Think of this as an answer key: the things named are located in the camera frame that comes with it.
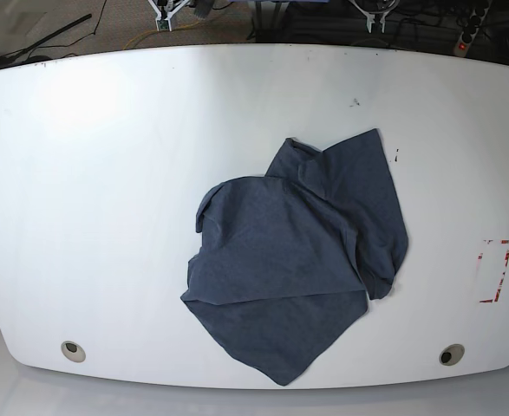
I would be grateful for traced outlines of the red tape rectangle marking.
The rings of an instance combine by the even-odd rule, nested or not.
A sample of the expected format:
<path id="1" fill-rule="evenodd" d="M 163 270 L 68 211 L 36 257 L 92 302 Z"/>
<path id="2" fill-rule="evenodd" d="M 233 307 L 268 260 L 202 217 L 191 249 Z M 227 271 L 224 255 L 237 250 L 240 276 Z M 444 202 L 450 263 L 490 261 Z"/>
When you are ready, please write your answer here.
<path id="1" fill-rule="evenodd" d="M 479 304 L 495 303 L 506 278 L 509 240 L 486 239 L 478 255 L 475 295 Z"/>

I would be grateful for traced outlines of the dark blue T-shirt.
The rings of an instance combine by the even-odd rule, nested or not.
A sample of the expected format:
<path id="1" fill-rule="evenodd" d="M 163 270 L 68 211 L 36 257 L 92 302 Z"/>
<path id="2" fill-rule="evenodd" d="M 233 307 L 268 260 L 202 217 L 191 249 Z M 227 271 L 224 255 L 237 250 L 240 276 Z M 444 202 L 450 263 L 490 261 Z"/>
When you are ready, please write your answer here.
<path id="1" fill-rule="evenodd" d="M 386 297 L 408 233 L 382 138 L 294 139 L 262 176 L 213 187 L 181 299 L 234 360 L 287 386 Z"/>

